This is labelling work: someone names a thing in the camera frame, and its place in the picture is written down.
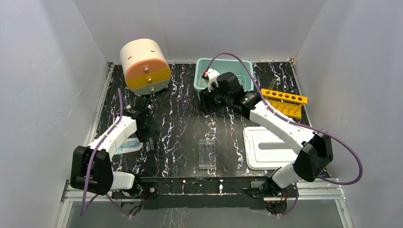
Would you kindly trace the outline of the clear plastic funnel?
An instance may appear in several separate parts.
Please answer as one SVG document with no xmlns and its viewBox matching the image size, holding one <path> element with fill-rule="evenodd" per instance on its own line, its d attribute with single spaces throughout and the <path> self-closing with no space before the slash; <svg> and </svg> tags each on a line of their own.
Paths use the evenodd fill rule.
<svg viewBox="0 0 403 228">
<path fill-rule="evenodd" d="M 208 81 L 206 81 L 205 79 L 203 79 L 202 77 L 197 78 L 196 83 L 195 83 L 195 88 L 197 90 L 203 90 L 205 88 L 208 87 Z"/>
</svg>

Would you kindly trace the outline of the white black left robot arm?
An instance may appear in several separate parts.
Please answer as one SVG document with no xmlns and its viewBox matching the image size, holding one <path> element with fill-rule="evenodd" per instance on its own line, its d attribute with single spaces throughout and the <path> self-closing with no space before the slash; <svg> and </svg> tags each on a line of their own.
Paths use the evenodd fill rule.
<svg viewBox="0 0 403 228">
<path fill-rule="evenodd" d="M 151 108 L 151 101 L 139 97 L 132 107 L 125 107 L 118 118 L 99 138 L 87 146 L 74 149 L 70 185 L 72 188 L 106 195 L 124 190 L 131 198 L 142 192 L 139 175 L 114 171 L 111 160 L 115 154 L 135 152 L 146 146 L 153 150 L 160 129 Z"/>
</svg>

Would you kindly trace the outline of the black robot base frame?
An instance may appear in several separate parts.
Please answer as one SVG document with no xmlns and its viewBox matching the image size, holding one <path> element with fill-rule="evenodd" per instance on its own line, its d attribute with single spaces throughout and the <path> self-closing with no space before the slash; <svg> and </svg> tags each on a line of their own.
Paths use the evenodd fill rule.
<svg viewBox="0 0 403 228">
<path fill-rule="evenodd" d="M 132 190 L 112 193 L 113 199 L 139 201 L 145 210 L 166 208 L 249 208 L 264 210 L 275 201 L 296 196 L 294 186 L 271 192 L 265 176 L 141 177 Z"/>
</svg>

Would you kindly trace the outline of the white bin lid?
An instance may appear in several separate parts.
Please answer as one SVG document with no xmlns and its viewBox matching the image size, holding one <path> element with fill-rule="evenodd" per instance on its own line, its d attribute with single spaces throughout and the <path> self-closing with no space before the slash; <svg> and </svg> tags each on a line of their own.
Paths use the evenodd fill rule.
<svg viewBox="0 0 403 228">
<path fill-rule="evenodd" d="M 276 170 L 297 158 L 284 141 L 264 127 L 246 127 L 243 131 L 247 165 L 252 170 Z"/>
</svg>

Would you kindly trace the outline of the yellow test tube rack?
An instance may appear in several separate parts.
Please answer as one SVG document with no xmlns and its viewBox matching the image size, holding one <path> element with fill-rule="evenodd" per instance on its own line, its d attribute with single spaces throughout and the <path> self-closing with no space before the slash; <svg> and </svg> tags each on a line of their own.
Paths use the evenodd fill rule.
<svg viewBox="0 0 403 228">
<path fill-rule="evenodd" d="M 301 119 L 302 106 L 308 103 L 306 96 L 262 88 L 265 99 L 278 111 L 292 118 Z"/>
</svg>

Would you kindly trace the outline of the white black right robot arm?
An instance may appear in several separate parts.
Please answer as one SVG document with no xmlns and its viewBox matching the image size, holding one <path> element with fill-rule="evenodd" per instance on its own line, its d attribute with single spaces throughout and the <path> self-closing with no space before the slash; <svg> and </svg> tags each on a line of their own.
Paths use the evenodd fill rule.
<svg viewBox="0 0 403 228">
<path fill-rule="evenodd" d="M 232 72 L 219 74 L 208 69 L 202 75 L 207 88 L 199 92 L 200 109 L 206 114 L 228 107 L 233 112 L 257 123 L 284 141 L 297 158 L 271 174 L 264 188 L 274 196 L 281 196 L 287 186 L 298 181 L 313 182 L 333 160 L 331 138 L 298 127 L 292 119 L 274 109 L 258 92 L 245 91 Z"/>
</svg>

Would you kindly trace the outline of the glass test tube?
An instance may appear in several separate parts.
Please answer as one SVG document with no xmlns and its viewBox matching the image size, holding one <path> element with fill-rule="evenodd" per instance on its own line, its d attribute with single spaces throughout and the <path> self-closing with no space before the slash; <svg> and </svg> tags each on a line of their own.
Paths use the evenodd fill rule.
<svg viewBox="0 0 403 228">
<path fill-rule="evenodd" d="M 269 86 L 268 86 L 268 90 L 273 90 L 273 88 L 275 87 L 276 83 L 277 83 L 277 79 L 276 79 L 276 78 L 273 78 L 273 79 L 271 80 Z"/>
</svg>

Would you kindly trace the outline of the clear well plate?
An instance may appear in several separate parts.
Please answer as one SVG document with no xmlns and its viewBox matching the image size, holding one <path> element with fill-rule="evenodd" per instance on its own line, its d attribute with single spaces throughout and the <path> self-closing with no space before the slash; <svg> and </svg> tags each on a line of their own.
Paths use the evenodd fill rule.
<svg viewBox="0 0 403 228">
<path fill-rule="evenodd" d="M 216 152 L 215 140 L 200 139 L 199 140 L 199 169 L 215 170 L 216 169 Z"/>
</svg>

